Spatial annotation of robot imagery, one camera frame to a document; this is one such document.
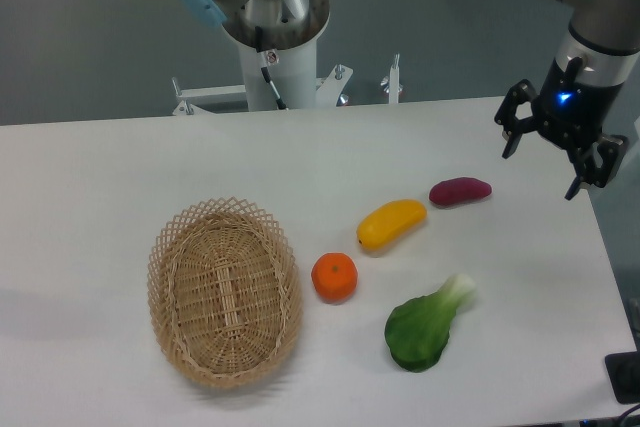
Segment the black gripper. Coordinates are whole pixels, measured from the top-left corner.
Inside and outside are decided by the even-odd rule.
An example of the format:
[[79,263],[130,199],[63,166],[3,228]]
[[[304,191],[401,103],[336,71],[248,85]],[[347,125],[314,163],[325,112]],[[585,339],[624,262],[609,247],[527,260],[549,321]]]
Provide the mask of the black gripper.
[[[585,72],[584,57],[571,58],[565,68],[554,62],[536,98],[533,85],[522,79],[509,88],[494,116],[506,142],[503,159],[511,157],[522,136],[534,129],[567,151],[575,177],[566,200],[588,186],[604,188],[617,175],[628,150],[626,136],[602,134],[604,120],[622,85],[588,84],[582,80]],[[531,102],[533,117],[519,119],[518,108]]]

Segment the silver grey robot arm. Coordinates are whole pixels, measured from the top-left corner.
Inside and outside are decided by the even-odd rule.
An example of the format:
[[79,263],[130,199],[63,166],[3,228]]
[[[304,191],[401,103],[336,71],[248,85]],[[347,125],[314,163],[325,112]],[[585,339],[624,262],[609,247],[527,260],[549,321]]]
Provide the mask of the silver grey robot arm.
[[[328,0],[180,1],[236,43],[251,110],[336,104],[344,72],[316,79],[316,41],[328,23]],[[574,196],[583,187],[607,185],[627,151],[627,139],[605,134],[602,125],[639,58],[639,0],[556,1],[573,14],[543,86],[513,85],[495,120],[505,156],[529,132],[564,150],[575,171],[568,189]]]

